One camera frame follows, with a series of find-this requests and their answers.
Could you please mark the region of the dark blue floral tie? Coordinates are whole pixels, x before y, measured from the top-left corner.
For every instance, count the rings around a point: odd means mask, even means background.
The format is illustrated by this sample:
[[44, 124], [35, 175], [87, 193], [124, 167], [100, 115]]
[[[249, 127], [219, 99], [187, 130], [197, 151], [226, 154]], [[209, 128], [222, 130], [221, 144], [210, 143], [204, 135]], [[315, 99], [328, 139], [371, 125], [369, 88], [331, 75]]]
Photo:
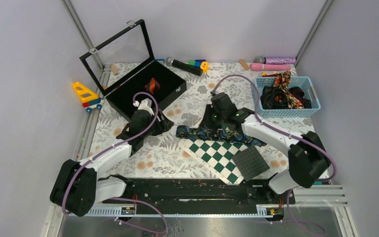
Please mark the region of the dark blue floral tie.
[[189, 139], [192, 141], [216, 141], [243, 144], [246, 146], [266, 146], [267, 143], [232, 130], [208, 129], [208, 128], [192, 128], [186, 125], [179, 125], [176, 130], [176, 137], [181, 139]]

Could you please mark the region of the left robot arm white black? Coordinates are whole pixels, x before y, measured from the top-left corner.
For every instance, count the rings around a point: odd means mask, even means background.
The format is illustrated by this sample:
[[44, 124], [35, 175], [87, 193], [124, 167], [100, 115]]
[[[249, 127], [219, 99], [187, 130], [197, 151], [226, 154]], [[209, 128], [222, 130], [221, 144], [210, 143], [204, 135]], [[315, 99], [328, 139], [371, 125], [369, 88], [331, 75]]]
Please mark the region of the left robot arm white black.
[[111, 146], [80, 161], [69, 159], [62, 164], [50, 201], [79, 217], [87, 214], [95, 203], [110, 198], [129, 202], [133, 198], [133, 190], [127, 186], [129, 181], [121, 175], [106, 175], [106, 172], [140, 150], [146, 137], [165, 133], [173, 125], [161, 111], [155, 114], [136, 110]]

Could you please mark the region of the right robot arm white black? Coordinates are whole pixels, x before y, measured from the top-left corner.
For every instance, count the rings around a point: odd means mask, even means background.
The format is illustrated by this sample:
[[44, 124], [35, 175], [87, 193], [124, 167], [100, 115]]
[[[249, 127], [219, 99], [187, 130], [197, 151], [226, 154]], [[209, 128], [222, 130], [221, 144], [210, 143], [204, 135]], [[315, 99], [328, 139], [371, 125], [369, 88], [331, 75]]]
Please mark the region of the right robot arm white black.
[[288, 158], [288, 168], [269, 178], [263, 190], [264, 199], [269, 203], [278, 202], [290, 189], [311, 187], [331, 164], [316, 133], [292, 133], [267, 123], [256, 112], [237, 108], [223, 92], [214, 95], [206, 105], [201, 125], [208, 129], [225, 125], [231, 131], [265, 142]]

